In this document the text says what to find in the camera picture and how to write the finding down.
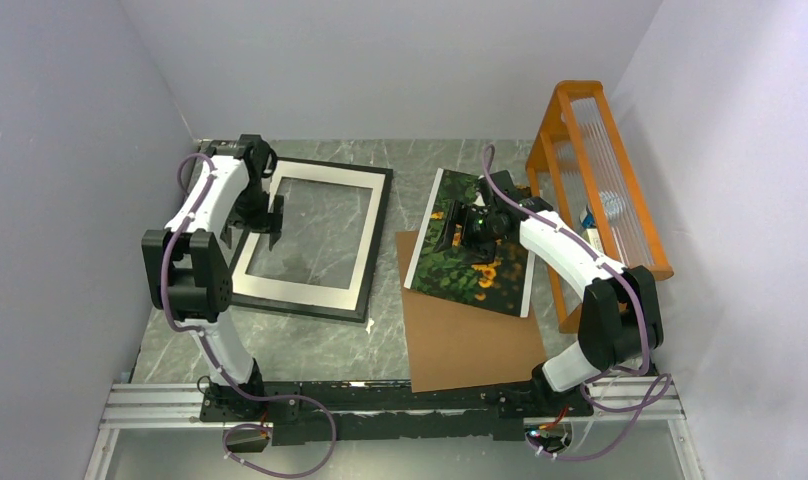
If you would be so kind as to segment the sunflower photo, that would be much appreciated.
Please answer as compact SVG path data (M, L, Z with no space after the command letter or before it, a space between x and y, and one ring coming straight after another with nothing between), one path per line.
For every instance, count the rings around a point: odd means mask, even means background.
M534 258L519 242L499 243L493 263L472 265L461 246L462 227L458 227L453 246L435 251L452 201L482 205L479 179L483 177L445 168L436 171L404 287L443 300L526 317L530 313Z

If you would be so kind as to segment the clear acrylic sheet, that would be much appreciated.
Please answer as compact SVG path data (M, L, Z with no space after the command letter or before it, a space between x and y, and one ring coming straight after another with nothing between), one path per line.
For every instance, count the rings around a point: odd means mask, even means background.
M281 238L262 235L246 273L298 284L347 289L354 271L372 191L285 178Z

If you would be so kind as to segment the brown backing board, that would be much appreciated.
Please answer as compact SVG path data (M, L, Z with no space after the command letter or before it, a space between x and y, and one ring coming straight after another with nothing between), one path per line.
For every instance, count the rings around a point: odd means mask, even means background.
M533 258L500 247L488 267L469 267L475 304L401 288L412 391L415 393L528 381L547 359L535 313L519 317L483 309L507 307L533 277Z

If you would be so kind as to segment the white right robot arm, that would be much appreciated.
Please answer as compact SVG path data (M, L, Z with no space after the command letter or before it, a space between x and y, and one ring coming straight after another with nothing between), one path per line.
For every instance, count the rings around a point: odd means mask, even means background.
M568 401L568 390L613 370L644 375L651 353L663 340L656 281L643 267L628 267L595 249L544 199L521 192L506 171L478 178L478 201L453 199L435 248L448 250L453 239L477 260L491 261L501 240L513 240L541 258L581 297L576 341L547 360L543 379L529 392L533 408L552 415Z

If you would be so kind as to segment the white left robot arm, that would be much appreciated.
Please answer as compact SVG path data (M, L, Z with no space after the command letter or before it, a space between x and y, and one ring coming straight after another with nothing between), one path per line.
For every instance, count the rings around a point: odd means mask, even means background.
M149 293L169 328L193 337L209 368L212 394L242 420L266 406L259 366L243 346L230 316L233 284L221 250L231 227L281 237L284 199L263 187L279 157L258 134L217 141L192 153L183 166L201 170L180 210L141 242Z

